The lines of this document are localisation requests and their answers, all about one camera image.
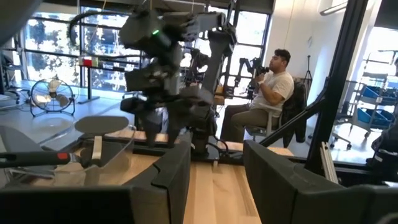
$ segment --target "dark hair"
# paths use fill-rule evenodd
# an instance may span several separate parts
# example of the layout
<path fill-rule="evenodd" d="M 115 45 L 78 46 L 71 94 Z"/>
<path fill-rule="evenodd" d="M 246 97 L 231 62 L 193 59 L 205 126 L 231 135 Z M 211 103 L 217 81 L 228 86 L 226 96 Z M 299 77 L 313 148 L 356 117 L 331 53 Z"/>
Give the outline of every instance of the dark hair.
<path fill-rule="evenodd" d="M 290 52 L 288 50 L 276 49 L 274 53 L 275 53 L 276 56 L 278 56 L 282 60 L 286 61 L 286 66 L 289 64 L 289 62 L 290 62 Z"/>

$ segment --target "fan stand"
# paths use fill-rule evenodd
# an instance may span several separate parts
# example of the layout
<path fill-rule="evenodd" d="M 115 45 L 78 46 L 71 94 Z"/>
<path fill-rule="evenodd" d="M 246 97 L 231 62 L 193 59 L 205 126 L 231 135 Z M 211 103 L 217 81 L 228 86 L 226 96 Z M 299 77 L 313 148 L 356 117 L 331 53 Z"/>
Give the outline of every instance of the fan stand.
<path fill-rule="evenodd" d="M 72 96 L 69 98 L 69 100 L 71 102 L 71 105 L 73 105 L 73 111 L 72 112 L 67 112 L 67 111 L 64 111 L 64 110 L 60 110 L 60 111 L 43 111 L 41 113 L 35 114 L 33 112 L 33 108 L 35 108 L 35 105 L 33 104 L 33 101 L 30 100 L 30 113 L 32 114 L 32 116 L 34 118 L 37 117 L 37 116 L 40 116 L 40 115 L 43 115 L 43 114 L 49 114 L 49 113 L 63 113 L 63 114 L 67 114 L 67 115 L 73 116 L 75 114 L 75 111 L 76 111 L 76 109 L 75 109 L 75 95 L 72 94 Z"/>

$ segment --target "red object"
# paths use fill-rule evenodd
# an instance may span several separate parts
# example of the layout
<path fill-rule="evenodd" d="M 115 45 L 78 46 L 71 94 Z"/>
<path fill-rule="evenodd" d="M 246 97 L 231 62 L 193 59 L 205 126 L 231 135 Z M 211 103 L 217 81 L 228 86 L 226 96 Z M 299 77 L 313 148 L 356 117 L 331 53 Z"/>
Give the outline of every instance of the red object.
<path fill-rule="evenodd" d="M 87 67 L 92 67 L 93 61 L 91 59 L 83 59 L 83 65 Z"/>
<path fill-rule="evenodd" d="M 68 159 L 67 153 L 58 153 L 58 159 Z"/>

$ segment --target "white t-shirt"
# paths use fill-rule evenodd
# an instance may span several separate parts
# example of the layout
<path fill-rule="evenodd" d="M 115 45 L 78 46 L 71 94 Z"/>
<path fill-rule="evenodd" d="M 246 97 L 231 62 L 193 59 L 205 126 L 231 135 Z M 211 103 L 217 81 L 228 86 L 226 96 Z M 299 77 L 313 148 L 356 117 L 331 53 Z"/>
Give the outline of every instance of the white t-shirt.
<path fill-rule="evenodd" d="M 282 109 L 285 101 L 293 95 L 294 82 L 292 76 L 288 72 L 282 72 L 278 74 L 268 73 L 264 77 L 264 84 L 269 86 L 274 92 L 279 93 L 285 98 L 284 101 L 280 102 L 274 107 Z M 261 106 L 260 103 L 270 105 L 269 102 L 262 95 L 261 90 L 259 90 L 258 95 L 253 99 L 252 103 L 250 104 L 250 109 L 263 109 L 267 111 L 267 109 Z M 272 116 L 278 118 L 280 116 L 280 112 L 273 111 Z"/>

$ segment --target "desk fan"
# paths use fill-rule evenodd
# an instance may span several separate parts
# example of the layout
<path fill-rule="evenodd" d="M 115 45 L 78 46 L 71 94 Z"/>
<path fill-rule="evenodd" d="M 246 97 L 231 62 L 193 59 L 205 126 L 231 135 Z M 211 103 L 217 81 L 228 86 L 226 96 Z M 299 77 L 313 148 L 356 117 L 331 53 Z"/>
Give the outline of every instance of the desk fan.
<path fill-rule="evenodd" d="M 75 113 L 75 95 L 72 89 L 64 81 L 57 78 L 50 80 L 40 80 L 33 85 L 31 92 L 30 112 L 33 117 L 46 113 L 66 113 L 71 116 Z M 73 111 L 65 111 L 70 105 Z M 43 112 L 35 114 L 34 107 L 38 107 Z"/>

